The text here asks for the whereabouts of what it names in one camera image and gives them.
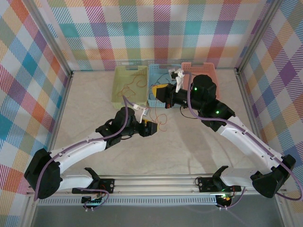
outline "beige table surface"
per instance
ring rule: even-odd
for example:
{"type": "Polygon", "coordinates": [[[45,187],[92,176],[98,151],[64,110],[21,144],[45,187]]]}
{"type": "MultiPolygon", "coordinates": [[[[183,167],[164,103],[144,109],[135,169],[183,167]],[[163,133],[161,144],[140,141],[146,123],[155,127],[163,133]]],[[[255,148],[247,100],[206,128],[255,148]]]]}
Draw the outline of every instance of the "beige table surface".
{"type": "MultiPolygon", "coordinates": [[[[217,70],[221,101],[250,128],[233,70],[217,70]]],[[[113,71],[76,72],[71,85],[55,148],[85,138],[107,120],[114,118],[111,91],[113,71]]],[[[235,168],[253,164],[226,138],[199,120],[183,117],[179,108],[157,108],[168,117],[165,132],[121,141],[71,166],[66,173],[84,173],[91,167],[100,175],[122,174],[203,174],[214,173],[223,165],[235,168]]],[[[184,115],[191,116],[188,109],[184,115]]]]}

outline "pink basket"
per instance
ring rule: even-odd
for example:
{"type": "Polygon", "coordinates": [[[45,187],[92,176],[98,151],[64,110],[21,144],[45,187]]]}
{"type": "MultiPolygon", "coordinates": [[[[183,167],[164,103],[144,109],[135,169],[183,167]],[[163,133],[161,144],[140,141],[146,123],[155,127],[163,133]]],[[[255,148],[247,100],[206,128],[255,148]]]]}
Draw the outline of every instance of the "pink basket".
{"type": "MultiPolygon", "coordinates": [[[[212,63],[203,63],[203,64],[193,64],[191,62],[183,62],[181,64],[182,66],[182,70],[184,71],[189,71],[192,74],[195,75],[200,75],[200,74],[204,74],[204,75],[208,75],[213,82],[217,85],[217,91],[216,91],[216,96],[217,99],[220,99],[220,92],[219,92],[219,83],[218,83],[218,78],[217,78],[217,74],[216,74],[216,70],[214,68],[214,64],[212,63]]],[[[184,82],[183,82],[183,89],[187,90],[188,87],[188,78],[189,75],[186,74],[184,77],[184,82]]]]}

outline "plaid wall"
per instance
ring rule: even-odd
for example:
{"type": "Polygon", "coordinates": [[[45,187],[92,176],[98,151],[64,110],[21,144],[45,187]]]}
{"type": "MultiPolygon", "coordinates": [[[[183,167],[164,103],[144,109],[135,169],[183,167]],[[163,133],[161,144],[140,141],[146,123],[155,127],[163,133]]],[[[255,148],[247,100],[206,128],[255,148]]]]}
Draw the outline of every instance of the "plaid wall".
{"type": "Polygon", "coordinates": [[[17,224],[31,157],[46,148],[67,76],[21,0],[0,1],[0,227],[17,224]]]}
{"type": "Polygon", "coordinates": [[[253,41],[253,38],[254,38],[256,32],[258,31],[258,29],[262,25],[261,21],[263,20],[263,18],[265,17],[266,13],[268,12],[269,6],[272,3],[272,1],[273,0],[267,0],[266,3],[265,3],[265,5],[264,5],[264,7],[263,7],[263,9],[262,9],[262,11],[261,11],[261,13],[259,14],[259,17],[258,17],[258,19],[257,19],[257,21],[256,21],[256,23],[255,23],[255,25],[253,27],[253,29],[250,32],[250,35],[249,35],[249,37],[248,37],[248,39],[247,39],[247,41],[246,41],[246,43],[244,45],[244,48],[243,48],[243,50],[242,50],[242,52],[240,54],[240,57],[238,58],[237,64],[235,66],[236,68],[238,68],[240,66],[240,64],[241,64],[241,62],[243,60],[243,57],[246,54],[246,51],[247,51],[248,47],[250,46],[251,42],[253,41]]]}
{"type": "MultiPolygon", "coordinates": [[[[303,183],[303,1],[284,0],[243,79],[262,139],[296,159],[303,183]]],[[[293,202],[303,213],[303,202],[293,202]]]]}
{"type": "Polygon", "coordinates": [[[266,0],[35,2],[72,69],[113,70],[170,59],[234,68],[266,0]]]}

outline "plastic basket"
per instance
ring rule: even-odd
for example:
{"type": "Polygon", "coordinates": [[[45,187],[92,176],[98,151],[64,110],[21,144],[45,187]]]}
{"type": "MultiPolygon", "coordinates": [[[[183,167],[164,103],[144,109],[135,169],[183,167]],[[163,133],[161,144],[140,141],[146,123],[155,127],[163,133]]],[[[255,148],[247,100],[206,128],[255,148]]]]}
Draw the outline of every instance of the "plastic basket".
{"type": "Polygon", "coordinates": [[[156,97],[151,91],[151,87],[155,84],[175,84],[172,82],[169,75],[169,69],[175,68],[175,70],[180,69],[180,64],[150,64],[148,67],[148,104],[150,107],[165,107],[165,103],[156,100],[156,97]]]}
{"type": "MultiPolygon", "coordinates": [[[[192,80],[195,78],[195,75],[200,75],[200,74],[208,75],[213,80],[213,83],[217,85],[216,96],[217,99],[220,99],[219,83],[218,83],[217,73],[214,68],[214,64],[208,62],[205,62],[203,64],[192,64],[191,62],[183,62],[181,65],[182,65],[182,70],[184,70],[184,72],[189,71],[193,74],[192,80]]],[[[185,90],[187,90],[188,87],[188,79],[189,79],[189,75],[186,74],[183,81],[183,89],[185,90]]]]}
{"type": "Polygon", "coordinates": [[[137,105],[147,103],[147,66],[125,65],[117,66],[112,91],[112,104],[120,109],[124,106],[122,95],[137,105]]]}

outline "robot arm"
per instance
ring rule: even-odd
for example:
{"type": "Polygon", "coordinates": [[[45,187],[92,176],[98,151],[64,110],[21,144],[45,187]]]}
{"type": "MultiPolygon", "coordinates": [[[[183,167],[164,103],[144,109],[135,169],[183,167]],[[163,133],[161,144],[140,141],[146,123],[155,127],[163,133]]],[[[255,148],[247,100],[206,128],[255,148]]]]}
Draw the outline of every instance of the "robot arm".
{"type": "Polygon", "coordinates": [[[165,108],[171,108],[174,104],[187,108],[190,102],[191,108],[198,111],[197,117],[204,119],[201,120],[203,124],[231,141],[255,164],[252,169],[222,166],[211,179],[198,179],[200,192],[228,192],[230,186],[253,186],[263,196],[272,198],[289,177],[289,173],[276,158],[291,170],[295,159],[291,155],[283,157],[250,132],[233,110],[216,99],[216,84],[209,76],[196,76],[188,86],[190,94],[187,90],[177,89],[178,80],[176,81],[175,85],[154,86],[154,96],[165,103],[165,108]]]}
{"type": "Polygon", "coordinates": [[[63,173],[76,162],[119,143],[123,136],[132,137],[134,134],[139,134],[142,137],[146,137],[153,135],[157,131],[156,123],[141,119],[138,122],[135,117],[135,111],[128,108],[126,126],[119,134],[109,138],[108,136],[115,134],[122,128],[125,122],[125,115],[126,111],[125,107],[123,107],[117,112],[114,119],[110,119],[104,125],[98,127],[95,132],[81,140],[81,142],[76,142],[51,152],[47,152],[45,149],[38,150],[24,174],[24,177],[34,190],[36,190],[42,169],[52,158],[57,157],[55,161],[47,165],[43,172],[38,189],[38,198],[45,199],[58,190],[68,188],[72,188],[73,193],[83,193],[76,188],[100,189],[102,185],[109,185],[106,190],[112,193],[114,179],[100,179],[91,168],[85,168],[91,176],[64,175],[63,173]]]}

